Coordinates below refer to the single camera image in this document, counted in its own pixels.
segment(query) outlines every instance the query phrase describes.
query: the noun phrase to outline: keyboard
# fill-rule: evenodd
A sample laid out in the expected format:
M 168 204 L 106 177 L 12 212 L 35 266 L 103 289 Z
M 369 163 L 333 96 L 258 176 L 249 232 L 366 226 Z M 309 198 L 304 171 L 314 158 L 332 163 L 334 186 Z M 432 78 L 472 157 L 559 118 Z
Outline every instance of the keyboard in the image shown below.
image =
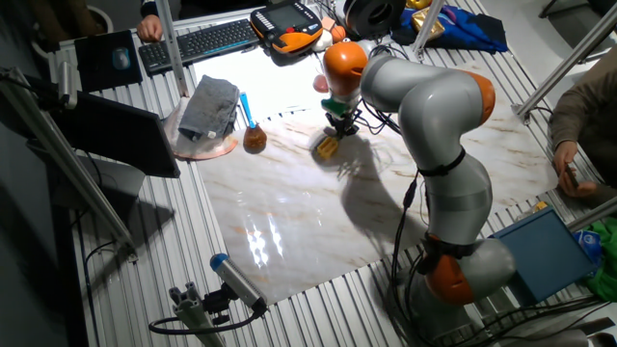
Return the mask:
M 182 64 L 191 63 L 255 46 L 259 38 L 248 19 L 212 26 L 177 37 Z M 172 69 L 165 42 L 139 47 L 148 76 Z

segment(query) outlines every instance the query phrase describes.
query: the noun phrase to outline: black monitor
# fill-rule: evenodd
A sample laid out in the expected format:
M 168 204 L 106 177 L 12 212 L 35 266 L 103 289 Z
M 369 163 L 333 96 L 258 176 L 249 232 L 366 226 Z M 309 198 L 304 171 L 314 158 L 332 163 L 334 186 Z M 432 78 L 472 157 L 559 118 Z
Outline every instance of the black monitor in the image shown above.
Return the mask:
M 58 99 L 56 84 L 27 79 L 39 96 Z M 78 92 L 73 110 L 51 110 L 50 115 L 75 148 L 131 165 L 147 175 L 180 176 L 161 120 L 152 112 Z

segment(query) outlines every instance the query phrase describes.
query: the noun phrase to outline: small brush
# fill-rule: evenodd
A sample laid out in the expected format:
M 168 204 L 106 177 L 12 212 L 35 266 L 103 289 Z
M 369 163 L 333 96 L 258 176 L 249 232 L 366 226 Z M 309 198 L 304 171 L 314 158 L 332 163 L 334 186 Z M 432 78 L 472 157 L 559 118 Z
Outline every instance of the small brush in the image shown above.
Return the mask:
M 255 124 L 253 121 L 251 109 L 249 108 L 249 99 L 247 98 L 246 93 L 240 94 L 240 102 L 242 102 L 244 113 L 247 115 L 247 120 L 249 121 L 249 128 L 244 133 L 244 149 L 249 152 L 261 152 L 264 148 L 266 148 L 268 136 L 265 132 L 263 132 L 263 130 L 261 130 L 259 124 Z

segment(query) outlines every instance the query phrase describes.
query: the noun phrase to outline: sleeve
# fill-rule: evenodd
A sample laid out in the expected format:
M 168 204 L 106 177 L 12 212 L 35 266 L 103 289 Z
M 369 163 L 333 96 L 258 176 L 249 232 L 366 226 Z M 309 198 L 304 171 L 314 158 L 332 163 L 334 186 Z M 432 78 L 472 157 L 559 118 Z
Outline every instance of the sleeve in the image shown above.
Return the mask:
M 589 115 L 602 109 L 617 94 L 617 68 L 593 71 L 592 77 L 583 78 L 557 102 L 550 117 L 553 149 L 564 141 L 577 142 Z
M 151 14 L 158 16 L 158 11 L 156 10 L 156 2 L 154 0 L 142 0 L 141 13 L 142 18 L 146 18 L 148 15 Z
M 615 197 L 617 197 L 617 189 L 599 183 L 596 193 L 583 198 L 582 202 L 590 208 L 596 208 Z

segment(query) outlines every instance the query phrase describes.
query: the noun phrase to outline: green fabric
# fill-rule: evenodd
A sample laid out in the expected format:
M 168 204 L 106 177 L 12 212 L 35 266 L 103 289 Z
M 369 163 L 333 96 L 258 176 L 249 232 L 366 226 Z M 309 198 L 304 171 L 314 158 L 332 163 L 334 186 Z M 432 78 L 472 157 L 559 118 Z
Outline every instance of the green fabric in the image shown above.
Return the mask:
M 596 277 L 586 284 L 596 295 L 609 302 L 617 302 L 617 219 L 607 218 L 606 223 L 596 222 L 591 230 L 600 234 L 603 259 Z

